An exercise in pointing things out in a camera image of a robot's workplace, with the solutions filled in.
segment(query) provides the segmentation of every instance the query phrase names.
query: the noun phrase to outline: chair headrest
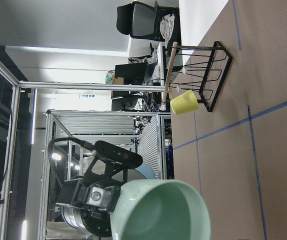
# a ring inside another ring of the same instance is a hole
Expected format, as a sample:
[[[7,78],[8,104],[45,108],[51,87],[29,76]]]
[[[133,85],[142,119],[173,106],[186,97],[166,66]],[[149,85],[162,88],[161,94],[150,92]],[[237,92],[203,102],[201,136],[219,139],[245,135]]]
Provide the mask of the chair headrest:
[[[132,3],[117,7],[117,29],[124,35],[129,35],[133,25],[134,7]]]

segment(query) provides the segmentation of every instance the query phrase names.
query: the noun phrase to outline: mint green cup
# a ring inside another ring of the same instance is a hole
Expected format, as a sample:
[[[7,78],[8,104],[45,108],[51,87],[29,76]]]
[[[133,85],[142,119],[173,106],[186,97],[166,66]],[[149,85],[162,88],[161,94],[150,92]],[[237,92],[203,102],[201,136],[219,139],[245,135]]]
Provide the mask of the mint green cup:
[[[209,240],[200,194],[179,180],[133,180],[121,187],[110,214],[113,240]]]

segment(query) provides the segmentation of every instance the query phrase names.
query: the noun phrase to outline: wooden handle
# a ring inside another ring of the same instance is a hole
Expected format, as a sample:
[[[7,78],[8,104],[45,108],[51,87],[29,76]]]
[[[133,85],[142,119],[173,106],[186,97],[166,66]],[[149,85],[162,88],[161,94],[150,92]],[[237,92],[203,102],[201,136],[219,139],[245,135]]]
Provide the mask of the wooden handle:
[[[167,77],[166,77],[165,83],[164,83],[164,90],[163,90],[161,105],[166,104],[166,98],[167,98],[168,88],[170,85],[170,78],[172,77],[172,71],[173,71],[173,65],[174,65],[174,60],[175,60],[175,56],[176,56],[177,46],[178,46],[178,42],[174,41],[172,44],[172,50],[171,50],[171,55],[170,55],[170,60],[169,60]]]

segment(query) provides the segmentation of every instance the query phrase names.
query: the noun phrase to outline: yellow cup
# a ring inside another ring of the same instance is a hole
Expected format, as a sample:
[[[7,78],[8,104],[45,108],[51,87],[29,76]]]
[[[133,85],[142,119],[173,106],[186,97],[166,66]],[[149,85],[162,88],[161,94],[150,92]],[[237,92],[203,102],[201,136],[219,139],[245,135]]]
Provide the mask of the yellow cup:
[[[199,108],[197,98],[192,90],[175,97],[170,101],[170,106],[174,114],[184,114]]]

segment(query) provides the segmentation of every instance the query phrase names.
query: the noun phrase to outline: black chair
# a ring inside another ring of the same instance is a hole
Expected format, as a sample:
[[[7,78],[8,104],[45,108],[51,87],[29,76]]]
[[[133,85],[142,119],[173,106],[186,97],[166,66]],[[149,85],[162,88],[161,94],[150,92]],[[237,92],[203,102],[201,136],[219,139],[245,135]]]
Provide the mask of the black chair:
[[[170,55],[173,42],[178,42],[178,45],[181,45],[179,8],[159,6],[157,2],[152,7],[134,1],[117,7],[116,27],[120,33],[130,35],[133,39],[164,42],[165,40],[160,32],[160,22],[168,14],[174,15],[173,31],[167,45],[167,52]]]

